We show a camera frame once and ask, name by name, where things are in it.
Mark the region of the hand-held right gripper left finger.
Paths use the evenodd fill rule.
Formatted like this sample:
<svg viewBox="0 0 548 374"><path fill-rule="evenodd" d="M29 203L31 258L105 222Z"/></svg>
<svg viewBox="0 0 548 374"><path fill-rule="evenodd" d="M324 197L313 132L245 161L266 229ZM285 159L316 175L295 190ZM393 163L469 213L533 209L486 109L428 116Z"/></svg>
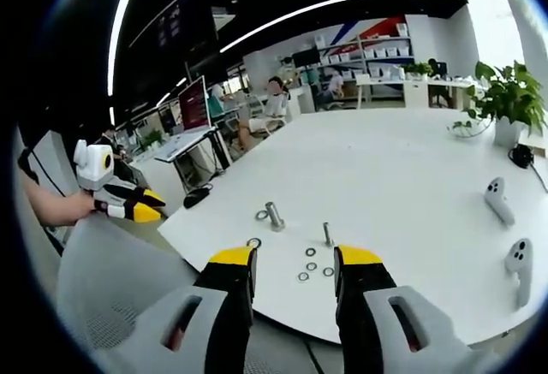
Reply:
<svg viewBox="0 0 548 374"><path fill-rule="evenodd" d="M153 303L132 334L96 353L103 373L241 373L253 324L257 250L210 258L195 283Z"/></svg>

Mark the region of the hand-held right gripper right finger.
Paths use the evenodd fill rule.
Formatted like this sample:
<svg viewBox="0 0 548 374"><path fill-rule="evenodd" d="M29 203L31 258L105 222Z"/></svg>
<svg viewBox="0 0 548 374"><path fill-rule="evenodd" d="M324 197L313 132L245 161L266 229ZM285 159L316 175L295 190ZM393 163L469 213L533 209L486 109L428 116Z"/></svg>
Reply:
<svg viewBox="0 0 548 374"><path fill-rule="evenodd" d="M448 315L398 286L366 249L334 248L336 322L346 373L482 373L485 355L457 338Z"/></svg>

